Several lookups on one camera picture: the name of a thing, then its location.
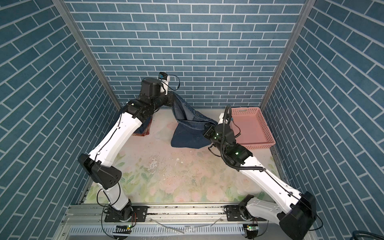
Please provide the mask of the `pink plastic basket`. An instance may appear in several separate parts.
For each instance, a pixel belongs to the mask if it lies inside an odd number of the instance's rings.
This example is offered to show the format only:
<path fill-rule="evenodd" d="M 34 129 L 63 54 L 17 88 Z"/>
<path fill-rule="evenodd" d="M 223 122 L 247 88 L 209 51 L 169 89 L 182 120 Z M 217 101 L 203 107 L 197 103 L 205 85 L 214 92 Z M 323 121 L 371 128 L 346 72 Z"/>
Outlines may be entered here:
<path fill-rule="evenodd" d="M 237 143 L 248 150 L 269 149 L 276 144 L 271 130 L 259 107 L 233 108 L 231 128 L 237 137 Z"/>

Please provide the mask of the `dark navy denim skirt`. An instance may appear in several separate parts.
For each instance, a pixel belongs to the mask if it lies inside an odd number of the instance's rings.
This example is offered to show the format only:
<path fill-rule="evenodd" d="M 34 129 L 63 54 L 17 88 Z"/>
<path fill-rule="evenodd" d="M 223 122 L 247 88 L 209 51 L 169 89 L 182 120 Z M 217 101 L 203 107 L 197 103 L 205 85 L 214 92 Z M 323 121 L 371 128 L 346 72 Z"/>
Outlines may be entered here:
<path fill-rule="evenodd" d="M 171 139 L 173 148 L 200 149 L 211 144 L 204 137 L 205 127 L 216 126 L 218 122 L 193 109 L 177 93 L 173 93 L 172 112 L 178 123 Z"/>

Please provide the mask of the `blue denim skirt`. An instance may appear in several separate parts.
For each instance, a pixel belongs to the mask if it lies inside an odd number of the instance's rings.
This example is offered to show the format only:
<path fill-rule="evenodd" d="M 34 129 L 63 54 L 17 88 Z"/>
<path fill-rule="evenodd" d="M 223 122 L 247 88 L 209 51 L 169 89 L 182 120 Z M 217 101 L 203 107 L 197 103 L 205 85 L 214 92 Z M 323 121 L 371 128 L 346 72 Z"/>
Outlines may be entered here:
<path fill-rule="evenodd" d="M 153 113 L 147 108 L 124 107 L 116 123 L 117 132 L 130 137 L 139 127 L 151 125 Z"/>

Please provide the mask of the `red plaid skirt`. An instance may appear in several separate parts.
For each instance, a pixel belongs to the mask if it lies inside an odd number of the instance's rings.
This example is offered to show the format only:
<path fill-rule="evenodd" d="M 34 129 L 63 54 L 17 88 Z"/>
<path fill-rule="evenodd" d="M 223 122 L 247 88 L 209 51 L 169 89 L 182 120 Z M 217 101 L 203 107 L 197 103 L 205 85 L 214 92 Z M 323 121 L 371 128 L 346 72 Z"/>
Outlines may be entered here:
<path fill-rule="evenodd" d="M 150 134 L 150 126 L 141 126 L 138 129 L 136 129 L 132 135 L 143 137 L 149 134 Z"/>

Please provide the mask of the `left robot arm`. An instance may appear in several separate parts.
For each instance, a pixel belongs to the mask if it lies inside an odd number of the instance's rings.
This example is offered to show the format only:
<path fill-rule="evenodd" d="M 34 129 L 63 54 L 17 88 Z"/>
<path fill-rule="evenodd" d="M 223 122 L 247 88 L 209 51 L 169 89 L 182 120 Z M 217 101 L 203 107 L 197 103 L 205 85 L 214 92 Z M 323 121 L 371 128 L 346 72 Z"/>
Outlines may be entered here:
<path fill-rule="evenodd" d="M 105 138 L 89 154 L 78 157 L 79 164 L 98 184 L 109 204 L 105 209 L 118 216 L 120 222 L 132 217 L 132 203 L 120 186 L 122 172 L 113 166 L 115 158 L 130 136 L 153 116 L 162 106 L 173 105 L 173 92 L 158 96 L 144 96 L 129 101 L 123 108 L 117 122 Z"/>

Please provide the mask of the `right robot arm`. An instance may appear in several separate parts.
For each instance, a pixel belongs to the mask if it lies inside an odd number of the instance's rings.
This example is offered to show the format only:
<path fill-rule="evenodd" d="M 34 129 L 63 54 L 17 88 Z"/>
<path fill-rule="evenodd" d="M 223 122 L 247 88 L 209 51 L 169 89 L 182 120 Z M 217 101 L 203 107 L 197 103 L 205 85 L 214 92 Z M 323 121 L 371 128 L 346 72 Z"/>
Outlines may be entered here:
<path fill-rule="evenodd" d="M 247 196 L 239 205 L 244 210 L 244 218 L 263 218 L 278 224 L 292 240 L 304 239 L 319 219 L 315 196 L 310 192 L 301 193 L 267 170 L 253 153 L 236 142 L 228 124 L 205 125 L 203 136 L 220 151 L 228 167 L 250 178 L 274 200 L 268 203 Z"/>

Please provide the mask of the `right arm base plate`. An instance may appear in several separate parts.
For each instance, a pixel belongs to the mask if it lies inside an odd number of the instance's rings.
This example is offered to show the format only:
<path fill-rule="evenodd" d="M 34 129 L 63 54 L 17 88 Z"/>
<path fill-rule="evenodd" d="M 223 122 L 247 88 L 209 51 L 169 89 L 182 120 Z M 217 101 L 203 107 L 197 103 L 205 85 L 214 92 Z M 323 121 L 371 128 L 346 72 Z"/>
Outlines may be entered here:
<path fill-rule="evenodd" d="M 260 217 L 253 217 L 248 212 L 246 212 L 245 208 L 241 208 L 239 205 L 225 205 L 223 207 L 223 211 L 226 215 L 228 222 L 257 222 L 262 221 L 266 222 L 266 219 Z"/>

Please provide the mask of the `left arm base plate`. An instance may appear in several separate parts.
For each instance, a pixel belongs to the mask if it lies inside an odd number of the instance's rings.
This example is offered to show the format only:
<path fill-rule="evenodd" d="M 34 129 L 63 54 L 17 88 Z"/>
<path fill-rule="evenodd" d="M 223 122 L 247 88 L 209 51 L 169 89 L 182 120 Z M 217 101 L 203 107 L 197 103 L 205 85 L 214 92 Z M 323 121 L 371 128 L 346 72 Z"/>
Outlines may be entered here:
<path fill-rule="evenodd" d="M 118 211 L 113 207 L 107 207 L 103 210 L 103 214 L 105 214 L 104 221 L 106 223 L 145 222 L 148 208 L 148 206 L 128 206 L 127 208 Z"/>

